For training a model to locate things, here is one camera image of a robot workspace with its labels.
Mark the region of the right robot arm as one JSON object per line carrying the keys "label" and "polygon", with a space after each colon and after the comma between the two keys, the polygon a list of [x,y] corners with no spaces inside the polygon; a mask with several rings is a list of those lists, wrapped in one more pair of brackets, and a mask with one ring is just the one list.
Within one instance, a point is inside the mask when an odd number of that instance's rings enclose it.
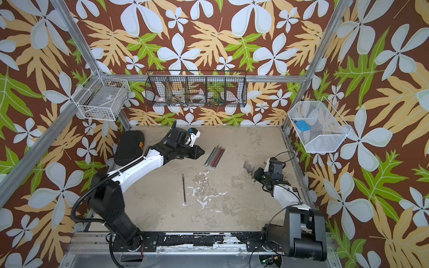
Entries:
{"label": "right robot arm", "polygon": [[284,179],[285,162],[276,157],[267,160],[264,168],[253,173],[253,179],[262,185],[282,207],[283,224],[269,221],[262,229],[261,240],[274,252],[282,256],[325,261],[327,259],[326,227],[323,213],[311,208],[299,197],[294,188]]}

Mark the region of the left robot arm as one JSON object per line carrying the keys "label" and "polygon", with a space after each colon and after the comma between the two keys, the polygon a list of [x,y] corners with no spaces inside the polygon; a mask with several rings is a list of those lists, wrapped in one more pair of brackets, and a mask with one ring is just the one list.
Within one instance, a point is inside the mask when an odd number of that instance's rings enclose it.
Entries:
{"label": "left robot arm", "polygon": [[145,136],[141,131],[124,132],[114,156],[119,169],[96,175],[97,180],[90,190],[73,205],[72,220],[76,223],[87,222],[87,219],[76,215],[77,208],[86,201],[99,215],[91,222],[104,224],[128,249],[138,249],[141,246],[141,231],[125,212],[123,194],[139,179],[172,160],[196,160],[204,155],[204,150],[195,144],[200,136],[201,133],[194,127],[185,130],[173,125],[160,142],[145,148]]}

